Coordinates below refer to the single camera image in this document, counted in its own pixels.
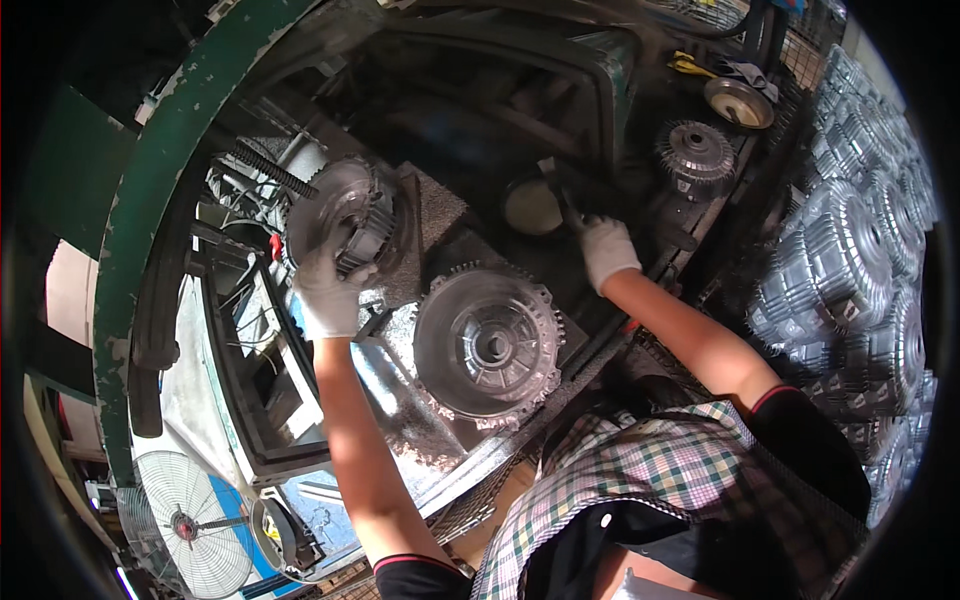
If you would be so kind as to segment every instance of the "green metal frame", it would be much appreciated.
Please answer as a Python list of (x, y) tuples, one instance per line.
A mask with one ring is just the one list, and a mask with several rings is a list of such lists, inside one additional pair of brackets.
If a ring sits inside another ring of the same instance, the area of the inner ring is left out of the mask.
[(140, 280), (177, 182), (221, 106), (263, 55), (323, 0), (241, 0), (168, 83), (133, 147), (107, 217), (93, 312), (94, 380), (119, 487), (133, 485), (127, 369)]

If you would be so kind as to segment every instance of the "hand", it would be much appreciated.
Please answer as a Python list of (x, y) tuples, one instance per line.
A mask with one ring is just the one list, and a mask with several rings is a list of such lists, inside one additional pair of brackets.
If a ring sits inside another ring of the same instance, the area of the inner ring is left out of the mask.
[(636, 259), (627, 226), (609, 217), (590, 217), (580, 233), (580, 248), (587, 263), (587, 276), (599, 296), (607, 278), (624, 269), (643, 272)]
[(360, 290), (376, 272), (376, 265), (360, 267), (341, 279), (333, 261), (337, 246), (334, 240), (312, 251), (294, 274), (293, 288), (302, 305), (307, 340), (352, 338), (357, 333)]

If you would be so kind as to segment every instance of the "yellow handle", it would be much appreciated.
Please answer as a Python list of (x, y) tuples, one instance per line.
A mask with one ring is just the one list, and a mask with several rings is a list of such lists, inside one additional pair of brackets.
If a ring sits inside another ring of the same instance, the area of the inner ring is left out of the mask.
[(693, 60), (694, 58), (686, 52), (675, 50), (673, 53), (673, 60), (668, 62), (666, 65), (671, 69), (676, 69), (677, 71), (687, 75), (704, 75), (710, 77), (711, 79), (716, 77), (716, 75), (710, 73), (704, 67), (698, 66)]

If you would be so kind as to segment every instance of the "industrial fan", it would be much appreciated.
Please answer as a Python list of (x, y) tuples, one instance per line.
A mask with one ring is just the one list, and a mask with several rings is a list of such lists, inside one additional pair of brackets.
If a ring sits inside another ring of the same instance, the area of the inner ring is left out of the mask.
[(250, 576), (252, 535), (240, 494), (187, 456), (157, 451), (134, 463), (136, 487), (117, 490), (134, 556), (186, 598), (232, 595)]

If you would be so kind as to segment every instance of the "red trim on sleeve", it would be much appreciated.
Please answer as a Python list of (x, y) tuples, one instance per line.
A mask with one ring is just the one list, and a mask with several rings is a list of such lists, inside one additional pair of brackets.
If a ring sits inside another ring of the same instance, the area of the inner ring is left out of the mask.
[(788, 390), (793, 390), (794, 392), (798, 392), (798, 391), (799, 391), (797, 388), (793, 387), (792, 385), (779, 385), (779, 386), (777, 386), (776, 388), (774, 388), (773, 390), (770, 390), (769, 392), (767, 392), (766, 394), (764, 394), (763, 396), (761, 396), (760, 399), (756, 401), (756, 404), (754, 404), (754, 408), (750, 409), (750, 414), (751, 414), (751, 415), (755, 415), (755, 414), (756, 414), (756, 411), (759, 410), (760, 406), (761, 406), (764, 402), (766, 402), (766, 401), (767, 401), (767, 398), (769, 398), (770, 396), (775, 396), (776, 394), (779, 394), (780, 392), (786, 392), (786, 391), (788, 391)]
[(441, 561), (438, 561), (437, 559), (431, 559), (431, 558), (428, 557), (428, 556), (421, 556), (420, 554), (394, 554), (394, 556), (385, 556), (385, 557), (383, 557), (382, 559), (380, 559), (379, 561), (377, 561), (376, 564), (373, 566), (373, 574), (376, 575), (376, 570), (377, 570), (378, 568), (380, 568), (381, 566), (383, 566), (384, 564), (390, 564), (390, 563), (405, 563), (405, 562), (408, 562), (408, 561), (413, 561), (413, 562), (417, 562), (417, 563), (436, 564), (436, 565), (439, 565), (439, 566), (446, 567), (446, 568), (450, 569), (451, 571), (453, 571), (454, 573), (457, 573), (458, 575), (461, 575), (461, 574), (462, 574), (459, 570), (457, 570), (456, 568), (450, 566), (450, 565), (447, 564), (447, 563), (443, 563), (443, 562), (441, 562)]

